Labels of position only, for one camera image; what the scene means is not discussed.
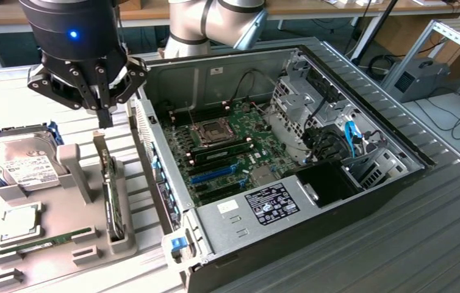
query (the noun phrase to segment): warning label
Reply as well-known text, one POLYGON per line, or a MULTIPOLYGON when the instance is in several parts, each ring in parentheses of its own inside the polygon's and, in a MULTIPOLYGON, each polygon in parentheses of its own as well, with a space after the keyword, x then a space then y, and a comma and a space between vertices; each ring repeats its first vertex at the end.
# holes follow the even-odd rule
POLYGON ((58 173, 48 156, 27 157, 6 162, 6 168, 22 187, 58 180, 58 173))
POLYGON ((264 226, 300 212, 294 198, 282 183, 248 194, 246 199, 260 224, 264 226))

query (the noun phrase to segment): motherboard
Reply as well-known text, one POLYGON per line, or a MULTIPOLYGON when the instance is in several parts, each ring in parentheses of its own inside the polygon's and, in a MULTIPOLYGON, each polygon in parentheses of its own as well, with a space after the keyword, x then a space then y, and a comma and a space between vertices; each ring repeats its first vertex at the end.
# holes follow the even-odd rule
POLYGON ((203 121, 190 114, 188 124, 166 125, 164 135, 198 206, 279 180, 298 166, 262 113, 267 114, 258 105, 235 103, 222 117, 203 121))

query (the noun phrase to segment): robotic arm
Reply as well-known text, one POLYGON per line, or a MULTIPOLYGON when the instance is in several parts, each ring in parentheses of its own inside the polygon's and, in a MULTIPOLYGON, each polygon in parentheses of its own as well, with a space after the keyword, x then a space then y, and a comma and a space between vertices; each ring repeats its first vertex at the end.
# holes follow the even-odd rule
POLYGON ((72 109, 98 114, 112 127, 118 103, 126 103, 146 80, 144 67, 120 45, 116 1, 20 0, 43 50, 28 87, 72 109))
MULTIPOLYGON (((248 49, 267 21, 264 0, 170 0, 166 57, 210 53, 210 40, 248 49)), ((144 65, 122 47, 118 0, 20 0, 43 57, 28 87, 71 109, 96 113, 112 127, 112 111, 146 80, 144 65)))

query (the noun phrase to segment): wooden table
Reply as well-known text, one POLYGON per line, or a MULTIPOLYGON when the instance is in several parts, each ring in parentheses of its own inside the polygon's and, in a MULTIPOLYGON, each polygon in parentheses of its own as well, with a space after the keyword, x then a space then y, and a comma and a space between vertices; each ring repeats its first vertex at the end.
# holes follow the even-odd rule
MULTIPOLYGON (((360 53, 367 40, 374 32, 376 24, 380 22, 382 14, 387 9, 390 0, 383 4, 372 5, 366 16, 372 17, 372 21, 366 28, 366 33, 356 47, 354 57, 360 53)), ((350 18, 364 15, 366 7, 358 4, 331 5, 322 0, 268 0, 267 9, 270 20, 300 20, 322 18, 350 18)), ((416 4, 412 0, 400 0, 391 15, 438 15, 451 13, 451 6, 427 7, 416 4)), ((168 0, 147 0, 143 10, 122 12, 124 27, 159 26, 170 24, 168 0)), ((28 21, 22 11, 18 0, 4 0, 0 5, 0 33, 30 32, 32 31, 28 21)))

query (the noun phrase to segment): open computer tower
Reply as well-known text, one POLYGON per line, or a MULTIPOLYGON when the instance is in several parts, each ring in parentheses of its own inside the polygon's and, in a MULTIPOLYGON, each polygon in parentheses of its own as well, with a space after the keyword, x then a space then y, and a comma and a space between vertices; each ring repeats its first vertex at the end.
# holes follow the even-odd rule
POLYGON ((191 292, 372 214, 434 165, 304 46, 148 62, 136 110, 191 292))

